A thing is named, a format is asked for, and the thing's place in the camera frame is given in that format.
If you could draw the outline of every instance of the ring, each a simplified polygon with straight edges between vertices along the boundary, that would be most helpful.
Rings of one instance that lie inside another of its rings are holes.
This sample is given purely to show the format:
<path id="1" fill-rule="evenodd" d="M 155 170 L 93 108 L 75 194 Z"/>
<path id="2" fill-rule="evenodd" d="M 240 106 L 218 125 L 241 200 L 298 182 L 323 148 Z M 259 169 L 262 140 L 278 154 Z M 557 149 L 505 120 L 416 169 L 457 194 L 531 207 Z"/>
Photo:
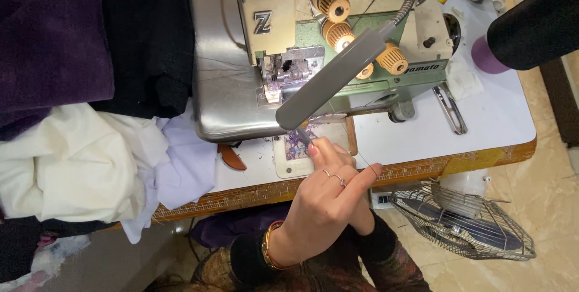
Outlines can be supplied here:
<path id="1" fill-rule="evenodd" d="M 340 179 L 340 184 L 343 185 L 344 187 L 346 186 L 346 181 L 337 174 L 334 174 L 332 177 L 337 177 L 338 179 Z"/>

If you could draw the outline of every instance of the fabric pile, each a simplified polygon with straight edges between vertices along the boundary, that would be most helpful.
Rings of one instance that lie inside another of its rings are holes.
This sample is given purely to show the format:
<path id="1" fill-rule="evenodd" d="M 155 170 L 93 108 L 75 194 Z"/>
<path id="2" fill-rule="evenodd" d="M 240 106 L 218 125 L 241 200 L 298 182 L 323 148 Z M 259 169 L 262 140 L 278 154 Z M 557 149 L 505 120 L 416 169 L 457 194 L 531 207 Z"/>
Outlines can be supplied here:
<path id="1" fill-rule="evenodd" d="M 160 202 L 213 189 L 193 35 L 188 0 L 0 0 L 0 283 L 30 272 L 52 221 L 120 221 L 137 243 Z"/>

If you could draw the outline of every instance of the purple fabric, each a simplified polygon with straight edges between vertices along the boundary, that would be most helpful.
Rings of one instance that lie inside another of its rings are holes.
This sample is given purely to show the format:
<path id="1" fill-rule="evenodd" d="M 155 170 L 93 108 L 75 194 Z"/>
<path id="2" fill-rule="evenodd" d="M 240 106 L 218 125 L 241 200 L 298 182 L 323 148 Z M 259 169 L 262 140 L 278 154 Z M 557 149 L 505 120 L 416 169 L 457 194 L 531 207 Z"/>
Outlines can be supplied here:
<path id="1" fill-rule="evenodd" d="M 236 237 L 267 229 L 275 221 L 285 220 L 291 202 L 228 211 L 200 220 L 189 233 L 205 248 L 231 245 Z"/>
<path id="2" fill-rule="evenodd" d="M 114 93 L 102 0 L 0 0 L 0 140 Z"/>
<path id="3" fill-rule="evenodd" d="M 487 74 L 500 74 L 510 68 L 503 65 L 490 51 L 486 37 L 476 39 L 471 50 L 474 64 Z"/>

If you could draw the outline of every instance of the overlock sewing machine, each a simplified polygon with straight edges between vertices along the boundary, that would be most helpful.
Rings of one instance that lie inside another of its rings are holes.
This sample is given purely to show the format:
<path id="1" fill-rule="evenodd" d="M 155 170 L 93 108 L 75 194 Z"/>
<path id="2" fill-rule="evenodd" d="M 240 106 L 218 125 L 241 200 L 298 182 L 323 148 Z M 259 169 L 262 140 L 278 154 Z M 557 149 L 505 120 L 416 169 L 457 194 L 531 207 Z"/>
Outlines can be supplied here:
<path id="1" fill-rule="evenodd" d="M 196 36 L 194 121 L 199 137 L 211 142 L 285 134 L 287 128 L 276 120 L 282 103 L 332 59 L 353 55 L 356 36 L 366 29 L 378 31 L 400 17 L 399 9 L 408 4 L 408 0 L 190 1 Z M 402 15 L 380 41 L 383 51 L 350 74 L 345 86 L 340 84 L 337 93 L 312 110 L 314 115 L 380 110 L 392 121 L 403 122 L 414 116 L 412 98 L 445 81 L 453 42 L 438 1 L 414 6 L 412 0 Z M 339 68 L 335 72 L 336 78 L 343 77 Z M 333 81 L 324 76 L 326 83 Z"/>

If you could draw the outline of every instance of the bracelet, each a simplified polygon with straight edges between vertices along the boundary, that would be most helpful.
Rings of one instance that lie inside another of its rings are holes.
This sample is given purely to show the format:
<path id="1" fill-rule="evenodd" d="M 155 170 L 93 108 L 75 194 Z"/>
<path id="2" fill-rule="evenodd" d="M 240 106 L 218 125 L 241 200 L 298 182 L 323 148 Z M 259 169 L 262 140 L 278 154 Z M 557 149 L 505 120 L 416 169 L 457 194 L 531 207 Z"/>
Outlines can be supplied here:
<path id="1" fill-rule="evenodd" d="M 271 223 L 271 225 L 267 229 L 267 232 L 265 232 L 264 240 L 261 244 L 261 252 L 264 256 L 265 263 L 271 269 L 275 269 L 277 271 L 283 271 L 284 269 L 288 269 L 288 268 L 286 266 L 279 265 L 277 263 L 277 261 L 275 259 L 273 259 L 273 257 L 269 254 L 269 235 L 270 235 L 271 231 L 279 228 L 283 223 L 284 223 L 284 221 L 275 221 L 275 222 Z"/>

